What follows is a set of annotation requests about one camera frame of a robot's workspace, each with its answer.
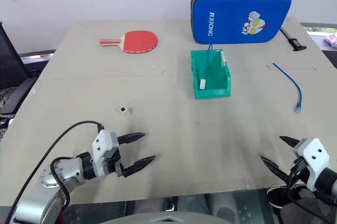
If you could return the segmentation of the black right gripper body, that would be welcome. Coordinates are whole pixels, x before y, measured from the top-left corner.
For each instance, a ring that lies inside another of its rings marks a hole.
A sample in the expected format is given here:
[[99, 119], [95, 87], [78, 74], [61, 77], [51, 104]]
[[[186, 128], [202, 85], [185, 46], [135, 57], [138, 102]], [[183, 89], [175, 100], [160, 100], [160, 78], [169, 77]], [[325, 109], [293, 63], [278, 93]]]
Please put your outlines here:
[[301, 180], [307, 182], [309, 178], [308, 164], [303, 157], [297, 158], [290, 169], [289, 177], [293, 182]]

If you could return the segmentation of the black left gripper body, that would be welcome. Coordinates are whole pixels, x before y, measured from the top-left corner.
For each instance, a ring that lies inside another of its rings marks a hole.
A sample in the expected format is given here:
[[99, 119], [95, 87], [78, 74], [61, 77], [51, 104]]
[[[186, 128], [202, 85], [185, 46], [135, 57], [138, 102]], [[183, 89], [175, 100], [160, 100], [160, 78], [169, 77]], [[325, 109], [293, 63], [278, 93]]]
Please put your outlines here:
[[118, 177], [125, 175], [125, 169], [121, 164], [119, 146], [116, 144], [104, 154], [103, 169], [106, 176], [111, 173], [116, 173]]

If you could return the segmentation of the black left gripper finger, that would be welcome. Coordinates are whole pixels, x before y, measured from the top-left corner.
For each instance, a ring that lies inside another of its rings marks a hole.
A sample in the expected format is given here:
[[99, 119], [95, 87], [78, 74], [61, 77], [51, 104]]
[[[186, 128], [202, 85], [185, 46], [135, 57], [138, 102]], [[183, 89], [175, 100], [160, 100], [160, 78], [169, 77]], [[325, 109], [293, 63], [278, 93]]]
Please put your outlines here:
[[121, 166], [122, 175], [126, 178], [126, 177], [129, 177], [129, 176], [141, 171], [147, 165], [149, 165], [155, 158], [156, 158], [156, 155], [153, 155], [153, 156], [150, 156], [150, 157], [142, 158], [142, 159], [134, 162], [131, 166], [129, 166], [127, 168]]
[[117, 137], [119, 144], [129, 144], [131, 142], [137, 141], [138, 139], [146, 136], [145, 133], [136, 132], [136, 133], [129, 133], [122, 136]]

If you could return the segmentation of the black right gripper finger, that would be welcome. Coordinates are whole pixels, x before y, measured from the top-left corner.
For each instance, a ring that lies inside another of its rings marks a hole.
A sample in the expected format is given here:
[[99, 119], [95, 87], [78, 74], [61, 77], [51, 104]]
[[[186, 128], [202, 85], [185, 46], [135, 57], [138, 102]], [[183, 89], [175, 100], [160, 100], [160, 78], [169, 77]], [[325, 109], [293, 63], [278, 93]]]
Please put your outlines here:
[[279, 138], [292, 148], [294, 148], [300, 142], [300, 140], [288, 136], [279, 136]]
[[263, 161], [263, 163], [267, 166], [267, 168], [273, 173], [275, 174], [278, 178], [280, 178], [282, 181], [287, 182], [288, 179], [288, 175], [283, 172], [282, 170], [279, 169], [279, 166], [274, 163], [273, 161], [271, 161], [270, 159], [264, 157], [264, 156], [260, 156], [261, 160]]

